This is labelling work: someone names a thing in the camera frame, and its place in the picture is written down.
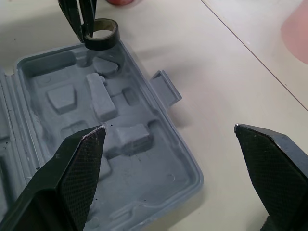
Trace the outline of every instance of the gray plastic tray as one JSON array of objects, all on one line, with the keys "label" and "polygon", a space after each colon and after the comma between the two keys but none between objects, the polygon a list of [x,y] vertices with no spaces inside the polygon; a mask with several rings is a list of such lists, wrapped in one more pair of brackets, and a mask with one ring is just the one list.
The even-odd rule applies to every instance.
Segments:
[{"label": "gray plastic tray", "polygon": [[0,220],[65,137],[99,124],[107,136],[84,230],[139,230],[202,187],[167,115],[180,94],[165,72],[147,81],[122,43],[28,56],[0,83]]}]

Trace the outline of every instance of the tray latch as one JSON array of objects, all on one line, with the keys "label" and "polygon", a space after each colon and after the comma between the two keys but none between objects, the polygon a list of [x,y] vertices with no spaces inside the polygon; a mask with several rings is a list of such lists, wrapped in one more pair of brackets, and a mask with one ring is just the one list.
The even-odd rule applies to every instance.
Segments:
[{"label": "tray latch", "polygon": [[165,110],[182,99],[165,71],[158,71],[150,80]]}]

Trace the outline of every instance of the white table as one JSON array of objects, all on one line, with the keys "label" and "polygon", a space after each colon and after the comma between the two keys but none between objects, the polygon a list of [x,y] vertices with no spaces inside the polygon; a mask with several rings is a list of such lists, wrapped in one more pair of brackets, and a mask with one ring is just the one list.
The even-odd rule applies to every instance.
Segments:
[{"label": "white table", "polygon": [[284,46],[281,26],[302,0],[202,0],[308,109],[308,65]]},{"label": "white table", "polygon": [[[267,212],[233,127],[276,130],[308,152],[306,109],[200,0],[142,0],[123,8],[100,1],[97,16],[118,21],[144,75],[163,69],[181,93],[169,114],[205,178],[195,197],[145,230],[259,230]],[[77,42],[55,0],[0,4],[0,65],[7,72],[23,55]]]}]

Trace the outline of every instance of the black tape roll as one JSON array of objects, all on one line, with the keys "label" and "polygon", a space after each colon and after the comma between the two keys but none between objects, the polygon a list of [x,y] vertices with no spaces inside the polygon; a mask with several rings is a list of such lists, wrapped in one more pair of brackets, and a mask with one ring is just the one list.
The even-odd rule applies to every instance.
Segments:
[{"label": "black tape roll", "polygon": [[115,20],[108,18],[98,18],[94,21],[94,32],[99,30],[109,30],[111,34],[104,38],[92,38],[84,29],[83,40],[86,48],[94,51],[103,51],[114,47],[120,40],[119,26]]}]

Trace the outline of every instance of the pink object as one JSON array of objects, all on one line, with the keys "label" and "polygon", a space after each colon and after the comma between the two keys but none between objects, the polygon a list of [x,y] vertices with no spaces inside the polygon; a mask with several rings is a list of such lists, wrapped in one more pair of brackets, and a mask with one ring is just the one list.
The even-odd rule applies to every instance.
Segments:
[{"label": "pink object", "polygon": [[107,2],[109,2],[110,4],[119,5],[119,6],[127,5],[133,1],[134,0],[107,0]]},{"label": "pink object", "polygon": [[297,59],[308,64],[308,0],[304,0],[284,22],[282,39]]}]

